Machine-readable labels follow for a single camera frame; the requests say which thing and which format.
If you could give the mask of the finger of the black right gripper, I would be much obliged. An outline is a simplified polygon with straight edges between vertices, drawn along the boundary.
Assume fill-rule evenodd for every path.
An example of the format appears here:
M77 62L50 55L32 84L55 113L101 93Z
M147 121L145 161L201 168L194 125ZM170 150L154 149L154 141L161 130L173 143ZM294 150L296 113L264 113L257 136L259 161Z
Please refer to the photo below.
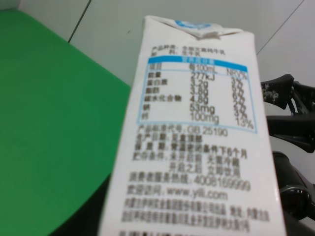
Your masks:
M315 116L267 116L269 135L289 142L307 153L315 151Z
M295 81L290 74L261 82L261 89L264 102L283 110L289 107L292 115L315 111L315 88Z

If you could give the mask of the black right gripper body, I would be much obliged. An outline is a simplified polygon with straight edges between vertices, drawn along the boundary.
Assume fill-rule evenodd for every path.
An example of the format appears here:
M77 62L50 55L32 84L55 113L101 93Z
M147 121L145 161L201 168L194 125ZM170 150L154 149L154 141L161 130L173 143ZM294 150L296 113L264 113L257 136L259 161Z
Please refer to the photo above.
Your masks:
M273 159L288 236L313 236L315 231L300 221L315 219L315 185L309 182L282 152L274 151Z

